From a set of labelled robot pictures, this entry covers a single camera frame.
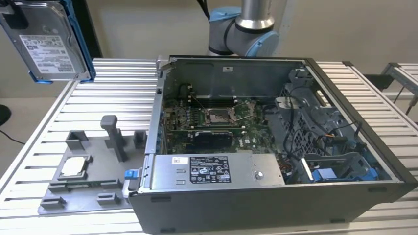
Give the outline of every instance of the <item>gray plastic post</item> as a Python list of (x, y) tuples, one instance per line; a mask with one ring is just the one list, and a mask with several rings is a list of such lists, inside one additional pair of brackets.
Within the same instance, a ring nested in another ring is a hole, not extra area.
[(107, 131), (109, 136), (109, 144), (115, 150), (115, 154), (119, 162), (124, 162), (127, 160), (127, 155), (123, 149), (124, 140), (120, 132), (116, 128), (117, 117), (115, 115), (104, 115), (100, 121), (101, 128)]
[(88, 141), (85, 132), (83, 130), (69, 131), (65, 143), (71, 151), (84, 150), (81, 141)]

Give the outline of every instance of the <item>black cable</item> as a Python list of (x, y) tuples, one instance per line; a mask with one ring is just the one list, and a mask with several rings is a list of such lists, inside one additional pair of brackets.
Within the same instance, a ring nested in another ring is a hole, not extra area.
[(200, 5), (200, 8), (203, 10), (203, 13), (209, 20), (209, 11), (208, 11), (208, 3), (205, 0), (196, 0), (197, 4)]
[(310, 132), (310, 133), (314, 133), (316, 136), (318, 136), (318, 138), (316, 138), (316, 141), (315, 141), (315, 145), (316, 146), (314, 146), (316, 149), (319, 149), (327, 156), (330, 156), (330, 153), (318, 145), (318, 140), (323, 137), (323, 135), (319, 135), (316, 132), (314, 132), (312, 130), (308, 130), (308, 129), (304, 129), (304, 128), (300, 128), (300, 129), (298, 129), (298, 130), (302, 130), (302, 131), (306, 131), (306, 132)]
[(362, 127), (362, 123), (358, 122), (358, 121), (354, 121), (354, 122), (348, 123), (347, 125), (343, 125), (340, 127), (334, 128), (332, 130), (330, 130), (330, 132), (327, 134), (331, 135), (338, 129), (342, 129), (342, 128), (347, 127), (347, 126), (351, 126), (355, 123), (358, 123), (358, 129), (355, 130), (355, 133), (354, 133), (354, 135), (356, 136), (358, 131), (359, 131), (360, 127)]
[(296, 151), (294, 151), (294, 143), (295, 143), (295, 140), (296, 140), (296, 135), (298, 135), (298, 132), (300, 132), (302, 128), (299, 128), (298, 130), (295, 130), (295, 133), (294, 133), (294, 137), (292, 137), (292, 143), (290, 145), (290, 151), (291, 153), (295, 153)]
[(180, 98), (180, 93), (181, 93), (181, 87), (183, 86), (191, 86), (191, 84), (189, 83), (181, 83), (180, 85), (179, 85), (179, 90), (177, 90), (177, 98)]
[(412, 109), (412, 107), (411, 107), (411, 106), (410, 106), (410, 107), (407, 107), (407, 110), (406, 110), (406, 112), (404, 112), (406, 116), (407, 116), (407, 114), (410, 114), (411, 109)]
[(291, 151), (288, 151), (287, 145), (286, 145), (287, 144), (287, 139), (288, 139), (290, 134), (291, 134), (291, 132), (294, 130), (294, 119), (295, 119), (294, 103), (292, 103), (290, 98), (288, 98), (288, 102), (290, 102), (290, 120), (288, 120), (288, 130), (287, 130), (287, 134), (286, 134), (286, 137), (284, 137), (284, 140), (283, 140), (283, 149), (284, 149), (284, 151), (286, 151), (286, 153), (287, 153), (290, 158), (295, 158), (296, 160), (299, 160), (299, 158), (291, 153)]
[(261, 109), (263, 115), (265, 115), (265, 114), (275, 114), (276, 112), (267, 112), (267, 109), (272, 109), (272, 108), (275, 108), (275, 107), (276, 107), (275, 104), (267, 104), (267, 105), (263, 107), (263, 109)]
[(292, 95), (294, 90), (299, 89), (299, 88), (308, 88), (307, 86), (298, 86), (295, 88), (292, 88), (288, 92), (288, 95)]
[(399, 98), (399, 95), (400, 95), (403, 89), (404, 89), (404, 86), (403, 86), (402, 89), (399, 90), (399, 93), (398, 93), (398, 95), (396, 95), (396, 98), (395, 98), (394, 101), (392, 101), (394, 104), (395, 104), (395, 102), (396, 102), (396, 100), (398, 100), (398, 98)]
[(21, 141), (13, 139), (4, 131), (0, 130), (0, 133), (2, 133), (2, 134), (5, 135), (5, 137), (8, 137), (8, 139), (9, 139), (10, 141), (14, 141), (16, 143), (20, 143), (20, 144), (25, 145), (24, 142), (21, 142)]

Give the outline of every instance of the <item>screw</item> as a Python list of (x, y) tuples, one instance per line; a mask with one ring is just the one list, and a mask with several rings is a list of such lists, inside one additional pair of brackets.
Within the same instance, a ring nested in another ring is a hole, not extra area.
[(255, 172), (253, 172), (253, 175), (255, 175), (255, 179), (256, 179), (256, 180), (260, 180), (260, 179), (263, 179), (263, 177), (264, 177), (263, 173), (259, 172), (259, 171), (255, 171)]
[(41, 30), (45, 32), (45, 33), (50, 33), (50, 28), (48, 26), (42, 26), (41, 27)]

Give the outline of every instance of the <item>hard drive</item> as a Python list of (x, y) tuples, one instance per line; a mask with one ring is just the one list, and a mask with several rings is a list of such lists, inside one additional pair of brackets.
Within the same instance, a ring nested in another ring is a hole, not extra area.
[(92, 61), (69, 0), (20, 1), (0, 12), (0, 24), (34, 82), (93, 80)]

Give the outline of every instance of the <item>metal rack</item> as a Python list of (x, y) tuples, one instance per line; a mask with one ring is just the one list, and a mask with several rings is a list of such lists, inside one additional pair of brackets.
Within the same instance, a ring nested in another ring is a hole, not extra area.
[[(72, 129), (104, 136), (100, 119), (117, 115), (124, 135), (147, 129), (156, 84), (152, 60), (99, 59), (92, 84), (69, 82), (0, 180), (0, 234), (141, 233), (132, 209), (38, 217), (37, 206), (65, 150)], [(359, 71), (340, 62), (320, 62), (342, 93), (391, 151), (418, 178), (418, 127), (380, 94)], [(395, 203), (371, 208), (350, 224), (327, 224), (204, 234), (415, 234), (418, 190)]]
[(382, 74), (390, 75), (403, 86), (395, 99), (404, 88), (414, 94), (406, 110), (407, 115), (418, 102), (418, 64), (388, 63)]

